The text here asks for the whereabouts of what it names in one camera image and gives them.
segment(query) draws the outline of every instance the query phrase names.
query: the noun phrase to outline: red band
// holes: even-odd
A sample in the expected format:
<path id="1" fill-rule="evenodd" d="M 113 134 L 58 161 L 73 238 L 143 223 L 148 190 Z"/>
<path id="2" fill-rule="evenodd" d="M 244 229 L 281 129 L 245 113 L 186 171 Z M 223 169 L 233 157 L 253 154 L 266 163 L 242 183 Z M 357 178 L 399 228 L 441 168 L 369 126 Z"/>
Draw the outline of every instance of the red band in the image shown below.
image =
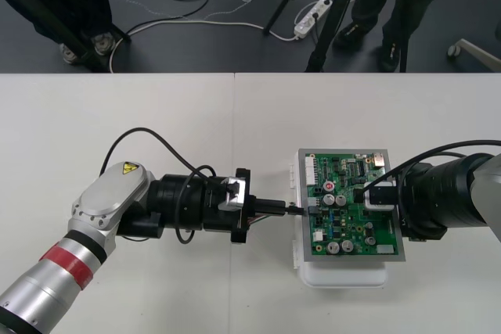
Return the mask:
<path id="1" fill-rule="evenodd" d="M 40 260 L 51 260 L 55 264 L 65 269 L 68 273 L 73 275 L 75 282 L 84 289 L 94 277 L 92 270 L 78 259 L 74 254 L 58 247 L 53 246 Z"/>

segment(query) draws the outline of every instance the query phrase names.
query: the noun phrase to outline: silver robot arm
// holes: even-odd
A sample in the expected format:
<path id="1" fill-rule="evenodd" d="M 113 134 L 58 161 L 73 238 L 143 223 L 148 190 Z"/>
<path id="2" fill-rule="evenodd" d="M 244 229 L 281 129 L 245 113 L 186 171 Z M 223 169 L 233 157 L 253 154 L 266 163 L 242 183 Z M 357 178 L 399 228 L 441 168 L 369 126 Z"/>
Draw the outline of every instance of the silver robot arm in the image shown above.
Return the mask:
<path id="1" fill-rule="evenodd" d="M 0 334 L 49 334 L 115 250 L 122 215 L 146 205 L 153 175 L 115 164 L 71 208 L 68 233 L 0 296 Z"/>
<path id="2" fill-rule="evenodd" d="M 473 175 L 471 200 L 501 242 L 501 154 L 482 164 Z"/>

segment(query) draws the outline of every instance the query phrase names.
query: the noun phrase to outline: black tripod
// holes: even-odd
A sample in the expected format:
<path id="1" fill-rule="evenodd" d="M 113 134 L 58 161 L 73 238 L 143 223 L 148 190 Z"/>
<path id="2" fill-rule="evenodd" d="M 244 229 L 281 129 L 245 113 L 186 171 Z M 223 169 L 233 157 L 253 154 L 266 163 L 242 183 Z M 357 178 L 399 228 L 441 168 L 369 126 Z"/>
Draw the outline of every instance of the black tripod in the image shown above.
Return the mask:
<path id="1" fill-rule="evenodd" d="M 270 29 L 273 24 L 278 19 L 280 13 L 282 13 L 283 9 L 287 5 L 290 0 L 282 0 L 279 7 L 276 9 L 275 13 L 271 20 L 266 25 L 266 28 L 263 30 L 264 34 L 269 34 Z M 306 67 L 305 72 L 321 72 L 323 68 L 323 64 L 326 61 L 327 51 L 329 50 L 329 46 L 336 36 L 341 22 L 344 18 L 344 14 L 346 13 L 346 9 L 350 3 L 350 0 L 333 0 L 333 3 L 330 7 L 329 13 L 327 14 L 326 22 L 324 27 L 322 28 L 322 32 L 319 36 L 319 41 L 315 47 L 315 50 L 310 55 L 310 59 L 308 61 L 308 66 Z M 405 72 L 407 67 L 407 46 L 409 42 L 409 36 L 406 32 L 407 30 L 407 9 L 408 9 L 408 0 L 404 0 L 404 6 L 402 7 L 402 55 L 400 60 L 400 72 Z"/>

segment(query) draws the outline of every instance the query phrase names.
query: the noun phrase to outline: green circuit board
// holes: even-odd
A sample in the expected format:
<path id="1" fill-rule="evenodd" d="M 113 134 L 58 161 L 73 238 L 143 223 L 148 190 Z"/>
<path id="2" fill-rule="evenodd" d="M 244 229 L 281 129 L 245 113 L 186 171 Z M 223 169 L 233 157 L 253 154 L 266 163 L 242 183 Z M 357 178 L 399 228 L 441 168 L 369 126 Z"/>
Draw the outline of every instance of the green circuit board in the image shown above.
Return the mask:
<path id="1" fill-rule="evenodd" d="M 365 182 L 384 174 L 381 161 L 376 163 L 374 154 L 310 154 L 306 157 L 314 158 L 309 162 L 314 162 L 315 171 L 315 185 L 308 185 L 312 254 L 331 255 L 327 248 L 329 244 L 332 249 L 333 242 L 341 246 L 348 240 L 352 250 L 344 252 L 340 249 L 337 254 L 378 255 L 382 253 L 381 249 L 386 249 L 385 254 L 397 255 L 399 249 L 392 212 L 368 211 L 362 203 L 354 203 L 354 189 L 363 188 Z M 332 195 L 331 199 L 341 197 L 341 201 L 326 204 L 326 195 Z"/>

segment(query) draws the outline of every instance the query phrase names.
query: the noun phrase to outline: chair wheel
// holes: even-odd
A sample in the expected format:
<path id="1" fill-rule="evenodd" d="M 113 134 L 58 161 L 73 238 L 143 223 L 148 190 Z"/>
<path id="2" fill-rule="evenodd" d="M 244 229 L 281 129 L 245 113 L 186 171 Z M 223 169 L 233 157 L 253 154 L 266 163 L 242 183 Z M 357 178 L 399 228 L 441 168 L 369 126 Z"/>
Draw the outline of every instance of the chair wheel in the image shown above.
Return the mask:
<path id="1" fill-rule="evenodd" d="M 450 60 L 454 60 L 457 56 L 459 56 L 461 53 L 461 48 L 456 45 L 452 45 L 449 47 L 447 50 L 447 58 Z"/>

